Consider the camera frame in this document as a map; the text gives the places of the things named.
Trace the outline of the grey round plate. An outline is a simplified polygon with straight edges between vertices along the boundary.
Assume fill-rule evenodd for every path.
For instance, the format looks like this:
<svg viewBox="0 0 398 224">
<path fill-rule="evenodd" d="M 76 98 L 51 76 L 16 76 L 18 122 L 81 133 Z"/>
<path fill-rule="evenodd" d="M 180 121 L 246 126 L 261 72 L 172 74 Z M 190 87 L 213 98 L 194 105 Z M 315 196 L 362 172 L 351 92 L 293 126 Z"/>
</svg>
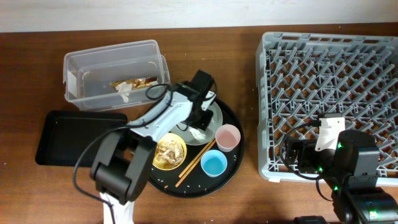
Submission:
<svg viewBox="0 0 398 224">
<path fill-rule="evenodd" d="M 208 143 L 214 138 L 217 129 L 223 123 L 223 115 L 217 103 L 210 105 L 208 110 L 213 112 L 213 116 L 205 130 L 192 126 L 189 126 L 188 129 L 185 130 L 187 125 L 179 123 L 178 126 L 173 127 L 170 132 L 180 136 L 187 145 L 199 146 Z"/>
</svg>

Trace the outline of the wooden chopstick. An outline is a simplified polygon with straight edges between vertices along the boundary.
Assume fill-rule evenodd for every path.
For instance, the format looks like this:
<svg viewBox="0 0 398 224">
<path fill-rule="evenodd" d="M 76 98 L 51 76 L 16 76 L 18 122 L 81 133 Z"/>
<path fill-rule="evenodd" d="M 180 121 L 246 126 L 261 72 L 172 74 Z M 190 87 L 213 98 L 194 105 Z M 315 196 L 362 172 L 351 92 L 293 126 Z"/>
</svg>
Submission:
<svg viewBox="0 0 398 224">
<path fill-rule="evenodd" d="M 178 182 L 175 184 L 175 187 L 179 187 L 180 184 L 190 175 L 191 172 L 189 172 L 189 173 L 188 173 L 186 176 L 184 176 L 183 178 L 181 178 L 181 179 L 179 178 Z"/>
<path fill-rule="evenodd" d="M 178 176 L 180 179 L 186 176 L 189 172 L 193 170 L 193 168 L 198 164 L 202 155 L 207 152 L 215 143 L 215 139 L 210 141 L 198 154 L 197 156 L 189 163 L 188 166 L 182 171 L 182 173 Z"/>
</svg>

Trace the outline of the pink cup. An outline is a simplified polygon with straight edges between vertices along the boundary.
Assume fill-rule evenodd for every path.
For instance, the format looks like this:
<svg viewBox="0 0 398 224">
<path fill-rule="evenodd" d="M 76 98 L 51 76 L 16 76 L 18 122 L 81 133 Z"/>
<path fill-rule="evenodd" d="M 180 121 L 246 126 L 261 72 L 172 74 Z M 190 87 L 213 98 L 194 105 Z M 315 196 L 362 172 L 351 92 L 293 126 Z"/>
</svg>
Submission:
<svg viewBox="0 0 398 224">
<path fill-rule="evenodd" d="M 241 133 L 237 127 L 231 124 L 224 124 L 217 129 L 215 140 L 219 150 L 231 152 L 239 144 Z"/>
</svg>

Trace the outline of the yellow bowl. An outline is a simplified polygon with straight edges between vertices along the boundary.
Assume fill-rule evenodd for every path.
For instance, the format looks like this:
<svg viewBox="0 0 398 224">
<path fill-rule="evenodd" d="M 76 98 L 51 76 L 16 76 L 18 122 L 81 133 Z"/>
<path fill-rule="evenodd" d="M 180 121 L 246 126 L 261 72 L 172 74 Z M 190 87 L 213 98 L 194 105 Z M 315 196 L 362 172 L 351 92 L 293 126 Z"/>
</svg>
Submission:
<svg viewBox="0 0 398 224">
<path fill-rule="evenodd" d="M 187 156 L 184 140 L 173 133 L 167 133 L 158 143 L 152 165 L 160 170 L 173 170 L 180 166 Z"/>
</svg>

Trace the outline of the light blue cup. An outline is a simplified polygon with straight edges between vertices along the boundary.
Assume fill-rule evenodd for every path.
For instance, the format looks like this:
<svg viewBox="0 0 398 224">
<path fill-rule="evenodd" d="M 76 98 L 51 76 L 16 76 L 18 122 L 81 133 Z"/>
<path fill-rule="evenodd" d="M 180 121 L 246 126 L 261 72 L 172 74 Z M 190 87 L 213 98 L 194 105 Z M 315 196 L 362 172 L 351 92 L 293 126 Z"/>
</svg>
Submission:
<svg viewBox="0 0 398 224">
<path fill-rule="evenodd" d="M 214 149 L 204 153 L 200 165 L 207 176 L 218 177 L 226 170 L 228 161 L 221 151 Z"/>
</svg>

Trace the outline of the peanut shells and rice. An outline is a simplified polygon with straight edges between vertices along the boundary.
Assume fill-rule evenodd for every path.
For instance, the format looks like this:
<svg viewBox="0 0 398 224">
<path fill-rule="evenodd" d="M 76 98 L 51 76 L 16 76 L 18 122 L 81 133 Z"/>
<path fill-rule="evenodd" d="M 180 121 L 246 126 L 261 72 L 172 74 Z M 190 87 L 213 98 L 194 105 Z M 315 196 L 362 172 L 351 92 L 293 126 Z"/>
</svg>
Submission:
<svg viewBox="0 0 398 224">
<path fill-rule="evenodd" d="M 183 146 L 175 140 L 161 141 L 156 147 L 154 164 L 161 169 L 179 166 L 185 157 Z"/>
</svg>

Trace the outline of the round black serving tray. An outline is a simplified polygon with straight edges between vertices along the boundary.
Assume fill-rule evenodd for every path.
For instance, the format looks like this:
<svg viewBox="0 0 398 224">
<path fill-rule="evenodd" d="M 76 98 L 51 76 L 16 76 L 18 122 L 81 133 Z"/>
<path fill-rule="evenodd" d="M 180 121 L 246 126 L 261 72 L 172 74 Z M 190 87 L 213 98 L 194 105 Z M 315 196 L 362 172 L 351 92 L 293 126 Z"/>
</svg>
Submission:
<svg viewBox="0 0 398 224">
<path fill-rule="evenodd" d="M 187 156 L 180 167 L 173 170 L 160 170 L 156 167 L 152 168 L 149 183 L 153 187 L 174 197 L 202 197 L 219 190 L 235 175 L 239 169 L 244 155 L 243 129 L 238 117 L 225 102 L 221 101 L 220 99 L 216 99 L 214 103 L 217 103 L 221 109 L 223 115 L 223 124 L 232 124 L 233 126 L 237 127 L 241 133 L 241 140 L 239 144 L 231 152 L 227 152 L 225 154 L 228 161 L 226 170 L 218 177 L 209 177 L 204 173 L 201 165 L 198 164 L 190 173 L 190 175 L 180 184 L 180 186 L 175 187 L 175 184 L 179 180 L 178 176 L 180 173 L 206 146 L 206 144 L 199 146 L 187 145 Z"/>
</svg>

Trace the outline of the white tissue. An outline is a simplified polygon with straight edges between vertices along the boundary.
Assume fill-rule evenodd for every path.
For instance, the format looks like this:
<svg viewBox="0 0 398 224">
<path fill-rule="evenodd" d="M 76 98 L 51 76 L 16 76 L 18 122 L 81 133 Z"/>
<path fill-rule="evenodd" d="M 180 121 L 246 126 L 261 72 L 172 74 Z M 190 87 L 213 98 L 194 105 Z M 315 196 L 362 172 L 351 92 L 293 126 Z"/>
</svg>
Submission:
<svg viewBox="0 0 398 224">
<path fill-rule="evenodd" d="M 125 103 L 129 102 L 129 92 L 132 90 L 132 85 L 126 82 L 118 84 L 115 89 L 118 91 L 119 95 L 122 97 Z"/>
</svg>

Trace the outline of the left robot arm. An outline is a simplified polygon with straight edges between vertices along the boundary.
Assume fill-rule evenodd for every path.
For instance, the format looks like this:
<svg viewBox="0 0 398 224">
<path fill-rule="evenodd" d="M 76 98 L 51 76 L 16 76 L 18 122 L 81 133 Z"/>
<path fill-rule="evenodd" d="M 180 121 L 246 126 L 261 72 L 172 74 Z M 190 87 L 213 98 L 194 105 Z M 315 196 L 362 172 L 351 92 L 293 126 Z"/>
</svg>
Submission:
<svg viewBox="0 0 398 224">
<path fill-rule="evenodd" d="M 94 140 L 99 148 L 90 177 L 100 192 L 105 223 L 132 223 L 134 201 L 149 180 L 157 143 L 178 124 L 206 129 L 216 93 L 215 79 L 199 70 L 192 80 L 166 87 L 145 115 Z"/>
</svg>

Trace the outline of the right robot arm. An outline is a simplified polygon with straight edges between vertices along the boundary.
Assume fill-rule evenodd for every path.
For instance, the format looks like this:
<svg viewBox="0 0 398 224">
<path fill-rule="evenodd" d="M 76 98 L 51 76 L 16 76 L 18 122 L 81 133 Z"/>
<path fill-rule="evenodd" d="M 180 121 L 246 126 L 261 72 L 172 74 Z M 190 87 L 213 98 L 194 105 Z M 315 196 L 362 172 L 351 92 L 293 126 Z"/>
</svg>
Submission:
<svg viewBox="0 0 398 224">
<path fill-rule="evenodd" d="M 397 223 L 397 202 L 377 187 L 379 148 L 365 132 L 346 129 L 339 113 L 325 113 L 292 128 L 282 138 L 280 158 L 295 175 L 318 172 L 331 188 L 330 201 L 341 223 Z"/>
</svg>

